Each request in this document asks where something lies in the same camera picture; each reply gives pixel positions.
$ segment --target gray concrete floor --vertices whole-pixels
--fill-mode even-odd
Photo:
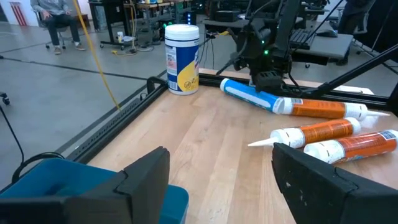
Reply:
[[[203,40],[204,27],[201,24],[199,26]],[[106,45],[100,48],[100,40],[108,39],[106,31],[91,31],[90,37],[102,69],[114,74],[106,75],[106,78],[119,102],[143,86],[145,81],[142,79],[165,70],[164,43],[155,46],[151,52],[117,57],[111,53],[114,47]],[[49,40],[47,31],[41,28],[0,24],[0,55],[12,59],[0,60],[0,91],[6,91],[12,103],[2,107],[24,148],[25,158],[57,150],[114,107],[100,75],[95,73],[97,68],[91,52],[78,52],[71,42],[67,42],[64,53],[55,56],[52,48],[47,50],[44,47]],[[84,36],[81,40],[87,46]],[[234,51],[233,40],[228,36],[213,40],[214,55],[211,42],[207,46],[204,53],[206,59],[201,61],[201,67],[205,68],[212,68],[214,61],[214,69],[220,69]],[[353,49],[349,65],[345,67],[331,64],[305,68],[303,63],[295,63],[292,74],[298,80],[327,82],[369,59],[366,54],[356,55]],[[94,73],[73,68],[92,70]],[[397,82],[396,74],[378,66],[348,85],[370,88],[375,94],[388,96]],[[1,189],[9,183],[12,173],[21,162],[17,145],[3,118],[0,118],[0,142],[0,169],[3,170],[0,172]]]

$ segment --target caulk nozzle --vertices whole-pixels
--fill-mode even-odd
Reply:
[[[275,142],[278,141],[277,137],[273,137],[273,138],[269,138],[266,140],[262,140],[262,141],[256,141],[254,143],[250,143],[248,144],[249,147],[254,147],[254,146],[271,146],[273,145]]]
[[[377,112],[377,111],[368,111],[368,116],[390,116],[387,113]]]

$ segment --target caulk tube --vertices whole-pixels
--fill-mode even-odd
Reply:
[[[248,146],[271,146],[278,142],[296,149],[313,142],[342,138],[359,132],[361,125],[355,118],[336,119],[299,128],[273,130],[269,139]]]
[[[385,130],[308,144],[304,153],[329,164],[352,161],[396,150],[397,137],[398,131]]]
[[[224,78],[220,85],[221,91],[235,96],[241,100],[247,101],[253,105],[259,106],[274,113],[278,113],[277,109],[283,108],[283,98],[274,96],[264,91],[256,92],[251,86]]]
[[[366,105],[360,103],[342,103],[324,100],[308,100],[298,98],[284,98],[284,103],[280,104],[283,108],[279,109],[281,114],[291,114],[296,116],[309,116],[314,118],[356,118],[362,121],[367,116],[389,116],[389,114],[369,111]]]

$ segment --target person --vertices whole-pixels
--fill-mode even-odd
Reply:
[[[49,30],[55,55],[62,53],[58,39],[57,24],[69,25],[76,49],[86,50],[80,43],[76,20],[70,16],[70,10],[65,0],[30,0],[30,5],[35,11],[43,15],[43,22]]]
[[[375,0],[346,0],[343,15],[338,24],[339,34],[354,34],[355,28],[362,22],[365,13],[370,10]],[[336,65],[343,66],[348,63],[349,48],[344,59],[338,60]]]

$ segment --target blue caulk tube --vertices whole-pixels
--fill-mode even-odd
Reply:
[[[283,97],[278,97],[264,91],[258,93],[254,87],[230,80],[229,78],[224,78],[220,89],[229,95],[277,114],[280,114],[284,109]]]

